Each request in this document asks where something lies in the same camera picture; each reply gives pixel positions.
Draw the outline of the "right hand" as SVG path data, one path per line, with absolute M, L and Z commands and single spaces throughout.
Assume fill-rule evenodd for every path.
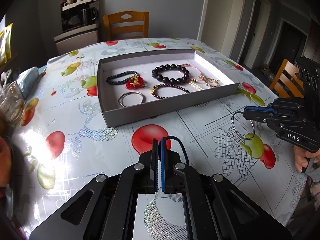
M 314 163 L 319 162 L 320 150 L 315 153 L 308 152 L 296 145 L 293 146 L 293 152 L 295 155 L 295 167 L 298 172 L 302 172 L 303 168 L 307 168 L 308 166 L 308 158 L 314 158 Z

